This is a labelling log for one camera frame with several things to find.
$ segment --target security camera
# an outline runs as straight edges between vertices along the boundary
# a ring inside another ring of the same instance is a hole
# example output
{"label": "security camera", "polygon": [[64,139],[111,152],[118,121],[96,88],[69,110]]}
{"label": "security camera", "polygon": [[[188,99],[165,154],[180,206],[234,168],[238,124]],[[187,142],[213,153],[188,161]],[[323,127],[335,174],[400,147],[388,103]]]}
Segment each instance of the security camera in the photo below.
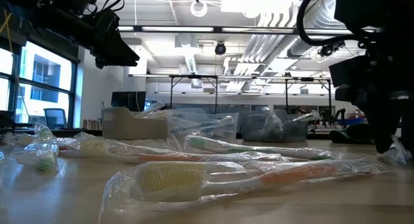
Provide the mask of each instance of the security camera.
{"label": "security camera", "polygon": [[218,42],[217,46],[215,47],[215,54],[216,55],[224,55],[226,53],[226,46],[224,46],[223,42]]}

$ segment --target cardboard box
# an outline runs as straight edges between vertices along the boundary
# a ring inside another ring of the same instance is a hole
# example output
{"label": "cardboard box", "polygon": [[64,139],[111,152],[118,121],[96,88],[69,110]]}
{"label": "cardboard box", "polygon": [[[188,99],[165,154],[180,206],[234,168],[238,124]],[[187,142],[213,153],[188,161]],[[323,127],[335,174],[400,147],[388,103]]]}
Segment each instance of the cardboard box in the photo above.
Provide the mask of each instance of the cardboard box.
{"label": "cardboard box", "polygon": [[164,139],[167,120],[136,118],[126,107],[102,110],[102,137],[117,140]]}

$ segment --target table surface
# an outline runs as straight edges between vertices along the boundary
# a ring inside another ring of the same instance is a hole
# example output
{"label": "table surface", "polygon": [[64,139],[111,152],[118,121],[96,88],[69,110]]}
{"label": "table surface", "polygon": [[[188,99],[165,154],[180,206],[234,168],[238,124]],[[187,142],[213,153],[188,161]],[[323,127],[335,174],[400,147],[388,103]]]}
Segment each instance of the table surface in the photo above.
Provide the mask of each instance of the table surface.
{"label": "table surface", "polygon": [[[376,155],[374,146],[331,144],[327,140],[287,146]],[[0,223],[97,223],[106,182],[117,171],[133,166],[65,158],[59,158],[58,164],[58,174],[43,175],[5,159],[6,192],[0,201]],[[370,177],[298,183],[272,192],[160,212],[139,223],[413,223],[413,172],[412,166],[406,166]],[[117,224],[127,222],[119,219]]]}

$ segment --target office chair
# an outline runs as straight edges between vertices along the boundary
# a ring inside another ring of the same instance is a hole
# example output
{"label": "office chair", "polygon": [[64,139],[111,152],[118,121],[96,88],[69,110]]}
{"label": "office chair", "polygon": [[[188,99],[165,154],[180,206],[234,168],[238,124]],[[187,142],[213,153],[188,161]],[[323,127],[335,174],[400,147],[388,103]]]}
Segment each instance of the office chair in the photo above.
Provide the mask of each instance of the office chair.
{"label": "office chair", "polygon": [[50,129],[60,129],[67,127],[66,113],[60,108],[45,108],[46,124]]}

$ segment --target clear plastic bin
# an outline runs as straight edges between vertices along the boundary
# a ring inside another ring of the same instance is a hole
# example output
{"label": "clear plastic bin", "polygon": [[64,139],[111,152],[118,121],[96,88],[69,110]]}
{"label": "clear plastic bin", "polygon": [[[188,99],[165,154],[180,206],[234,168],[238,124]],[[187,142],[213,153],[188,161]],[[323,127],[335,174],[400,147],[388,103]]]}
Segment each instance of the clear plastic bin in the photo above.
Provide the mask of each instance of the clear plastic bin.
{"label": "clear plastic bin", "polygon": [[168,111],[168,138],[180,151],[184,147],[184,138],[187,135],[235,142],[238,121],[238,113],[201,114],[178,110]]}
{"label": "clear plastic bin", "polygon": [[[263,134],[266,119],[270,116],[270,112],[274,112],[281,120],[282,133],[280,129]],[[243,111],[240,112],[241,132],[243,140],[246,141],[262,141],[262,142],[303,142],[307,139],[308,122],[295,121],[289,122],[291,119],[285,110],[270,111]]]}

